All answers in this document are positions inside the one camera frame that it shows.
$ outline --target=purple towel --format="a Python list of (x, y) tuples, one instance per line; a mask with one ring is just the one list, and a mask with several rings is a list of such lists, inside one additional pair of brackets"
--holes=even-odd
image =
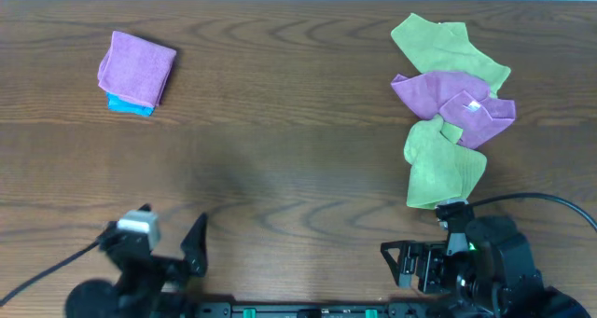
[(489, 85), (464, 72), (434, 71), (413, 78), (397, 75), (392, 88), (414, 114), (429, 120), (440, 114), (463, 129), (459, 145), (475, 149), (516, 118), (512, 100), (489, 96)]
[(123, 101), (153, 108), (160, 104), (174, 56), (171, 48), (115, 31), (100, 63), (99, 86)]

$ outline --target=folded towel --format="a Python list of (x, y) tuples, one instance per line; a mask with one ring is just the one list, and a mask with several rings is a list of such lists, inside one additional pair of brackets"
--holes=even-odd
[(491, 96), (510, 74), (510, 68), (494, 62), (469, 41), (462, 22), (433, 23), (410, 14), (391, 33), (400, 49), (421, 73), (464, 71), (485, 80)]
[(139, 104), (130, 104), (120, 100), (120, 98), (112, 93), (105, 94), (108, 97), (108, 109), (115, 112), (134, 113), (142, 117), (149, 117), (153, 113), (153, 108), (143, 107)]
[(435, 71), (412, 78), (397, 75), (392, 88), (419, 118), (440, 114), (462, 128), (458, 144), (467, 148), (479, 147), (516, 119), (514, 101), (491, 98), (486, 82), (464, 72)]
[(100, 63), (99, 86), (121, 100), (145, 107), (160, 104), (176, 51), (120, 32)]
[(434, 209), (450, 198), (467, 199), (483, 175), (487, 158), (455, 145), (443, 132), (457, 135), (457, 127), (445, 126), (440, 115), (412, 126), (404, 146), (410, 168), (407, 205)]

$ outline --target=wood grain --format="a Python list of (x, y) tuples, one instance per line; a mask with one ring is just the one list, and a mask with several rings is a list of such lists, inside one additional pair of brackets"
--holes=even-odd
[[(471, 200), (555, 193), (597, 214), (597, 4), (475, 1), (1, 0), (0, 294), (151, 202), (157, 253), (201, 212), (210, 270), (196, 292), (238, 300), (381, 301), (396, 289), (379, 243), (437, 240), (405, 206), (402, 147), (417, 120), (389, 82), (416, 70), (389, 32), (410, 12), (465, 21), (513, 72), (519, 119), (480, 151)], [(151, 118), (111, 113), (97, 67), (113, 30), (176, 48)], [(594, 232), (539, 201), (502, 202), (546, 282), (597, 314)], [(1, 317), (60, 317), (78, 283), (115, 280), (89, 253)]]

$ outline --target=crumpled towel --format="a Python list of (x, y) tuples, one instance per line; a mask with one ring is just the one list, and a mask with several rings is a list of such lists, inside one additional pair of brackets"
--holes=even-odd
[(443, 200), (467, 199), (485, 171), (487, 158), (450, 142), (442, 133), (449, 132), (453, 138), (458, 131), (445, 125), (436, 115), (410, 129), (404, 146), (404, 158), (412, 165), (407, 196), (410, 207), (434, 209)]
[(509, 67), (494, 62), (468, 41), (462, 22), (437, 24), (410, 14), (391, 35), (419, 72), (467, 72), (485, 80), (494, 98), (510, 74)]
[(440, 114), (463, 129), (459, 145), (475, 149), (505, 130), (516, 119), (512, 100), (494, 99), (483, 80), (464, 72), (429, 72), (407, 78), (397, 75), (392, 88), (422, 119)]
[(100, 63), (99, 86), (130, 104), (153, 108), (160, 104), (174, 56), (171, 48), (115, 31)]
[(120, 100), (120, 98), (112, 93), (105, 94), (108, 97), (108, 109), (121, 113), (134, 113), (142, 117), (149, 117), (153, 113), (153, 108), (143, 107), (139, 104), (130, 104)]

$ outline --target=towel label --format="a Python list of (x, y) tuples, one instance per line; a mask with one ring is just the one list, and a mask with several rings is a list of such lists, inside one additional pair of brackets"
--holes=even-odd
[(466, 109), (468, 109), (471, 112), (477, 112), (479, 108), (481, 108), (481, 105), (474, 100), (470, 102), (470, 104), (468, 104), (468, 106), (466, 107)]

